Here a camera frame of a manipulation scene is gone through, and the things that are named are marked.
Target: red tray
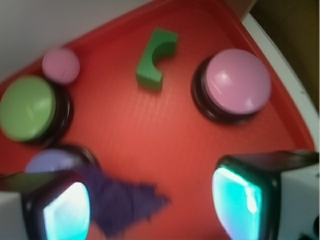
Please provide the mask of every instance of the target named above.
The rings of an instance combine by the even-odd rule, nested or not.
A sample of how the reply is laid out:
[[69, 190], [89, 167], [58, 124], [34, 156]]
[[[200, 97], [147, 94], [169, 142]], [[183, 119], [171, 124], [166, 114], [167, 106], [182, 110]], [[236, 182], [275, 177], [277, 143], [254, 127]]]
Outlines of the red tray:
[[[135, 71], [154, 28], [179, 34], [175, 57], [158, 62], [160, 93], [137, 86]], [[110, 176], [157, 184], [172, 204], [127, 229], [122, 239], [227, 239], [215, 213], [212, 174], [226, 154], [314, 150], [286, 89], [254, 40], [220, 0], [156, 0], [71, 42], [81, 72], [68, 89], [74, 120], [61, 143], [88, 147]], [[272, 78], [265, 108], [244, 125], [209, 121], [191, 96], [202, 60], [239, 48], [260, 58]], [[41, 59], [18, 76], [42, 76]], [[0, 172], [23, 171], [40, 151], [0, 133]], [[95, 228], [89, 238], [104, 236]]]

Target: green wooden block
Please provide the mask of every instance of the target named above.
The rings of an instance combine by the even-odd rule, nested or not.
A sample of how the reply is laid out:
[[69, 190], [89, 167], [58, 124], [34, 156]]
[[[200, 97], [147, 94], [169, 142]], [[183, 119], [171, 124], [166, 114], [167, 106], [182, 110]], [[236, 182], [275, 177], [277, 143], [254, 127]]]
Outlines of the green wooden block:
[[137, 83], [155, 91], [162, 89], [162, 73], [156, 69], [155, 63], [163, 57], [171, 57], [176, 53], [178, 34], [156, 28], [146, 46], [139, 66], [135, 71]]

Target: white wall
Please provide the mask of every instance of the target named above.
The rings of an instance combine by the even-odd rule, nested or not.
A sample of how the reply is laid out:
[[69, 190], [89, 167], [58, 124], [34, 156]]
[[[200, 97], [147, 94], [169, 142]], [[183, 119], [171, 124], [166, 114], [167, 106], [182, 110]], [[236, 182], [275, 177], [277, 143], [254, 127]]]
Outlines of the white wall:
[[0, 0], [0, 82], [151, 0]]

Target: small pink ball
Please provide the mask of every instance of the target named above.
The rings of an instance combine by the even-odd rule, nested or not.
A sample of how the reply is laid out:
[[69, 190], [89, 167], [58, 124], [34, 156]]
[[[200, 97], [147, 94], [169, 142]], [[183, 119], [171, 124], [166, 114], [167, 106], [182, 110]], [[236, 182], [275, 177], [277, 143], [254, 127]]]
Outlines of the small pink ball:
[[44, 55], [42, 70], [53, 82], [66, 85], [72, 83], [79, 75], [80, 61], [68, 48], [53, 49]]

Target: purple fabric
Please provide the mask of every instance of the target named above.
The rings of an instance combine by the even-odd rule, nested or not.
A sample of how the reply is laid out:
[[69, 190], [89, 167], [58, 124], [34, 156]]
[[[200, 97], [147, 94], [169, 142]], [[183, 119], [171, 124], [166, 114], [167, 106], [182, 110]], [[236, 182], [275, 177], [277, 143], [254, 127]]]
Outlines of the purple fabric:
[[114, 180], [94, 166], [81, 166], [75, 170], [83, 175], [88, 188], [91, 219], [107, 237], [149, 218], [170, 202], [167, 197], [156, 195], [155, 186]]

